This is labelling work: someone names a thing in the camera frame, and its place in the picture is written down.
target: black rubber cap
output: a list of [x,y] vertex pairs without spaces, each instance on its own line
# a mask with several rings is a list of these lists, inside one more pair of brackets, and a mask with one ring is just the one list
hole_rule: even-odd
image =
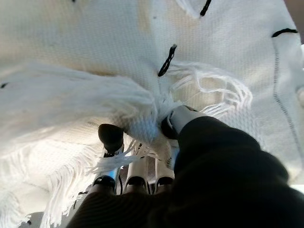
[[112,124],[102,124],[98,128],[98,136],[109,154],[117,151],[124,142],[124,131]]

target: black thread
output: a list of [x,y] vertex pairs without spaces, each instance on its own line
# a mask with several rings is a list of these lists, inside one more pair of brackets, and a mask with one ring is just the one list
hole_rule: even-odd
[[273,41],[273,47],[274,47],[274,50],[275,50],[275,72],[274,72],[274,87],[273,87],[273,98],[275,100],[275,102],[278,103],[278,105],[280,106],[281,108],[281,111],[284,113],[286,119],[287,119],[287,122],[288,122],[288,125],[289,125],[289,128],[290,128],[290,131],[294,137],[294,141],[295,141],[295,144],[297,146],[297,149],[298,149],[298,152],[300,154],[300,157],[301,157],[301,160],[304,161],[304,155],[302,153],[302,149],[301,149],[301,146],[300,146],[300,142],[299,142],[299,139],[297,137],[297,134],[296,134],[296,131],[295,131],[295,125],[292,121],[292,118],[290,117],[289,113],[288,113],[288,110],[285,108],[285,106],[283,105],[280,97],[279,97],[279,93],[278,93],[278,90],[277,90],[277,83],[278,83],[278,77],[279,77],[279,68],[280,68],[280,58],[279,58],[279,53],[278,53],[278,50],[277,50],[277,47]]
[[8,85],[8,82],[1,84],[0,88],[4,89],[4,87],[6,87]]
[[158,77],[163,76],[167,72],[167,70],[169,69],[170,62],[174,57],[174,52],[175,52],[176,47],[177,47],[177,45],[173,44],[173,46],[170,48],[169,56],[166,59],[165,63],[162,65],[161,70],[158,73]]
[[77,200],[75,200],[75,202],[74,202],[73,210],[75,210],[75,208],[76,208],[76,202],[77,202]]
[[288,29],[288,28],[285,28],[285,29],[282,29],[282,30],[280,30],[280,31],[275,32],[275,33],[272,35],[272,38],[278,37],[278,36],[280,36],[282,33],[287,33],[287,32],[298,33],[298,31],[295,30],[295,29],[290,29],[290,28]]
[[207,10],[208,10],[208,8],[209,8],[210,3],[211,3],[211,0],[207,0],[207,1],[206,1],[206,4],[205,4],[204,8],[203,8],[202,11],[200,12],[200,15],[201,15],[202,17],[205,16],[205,14],[206,14],[206,12],[207,12]]
[[120,175],[118,175],[119,183],[120,183],[120,194],[123,194],[123,181]]

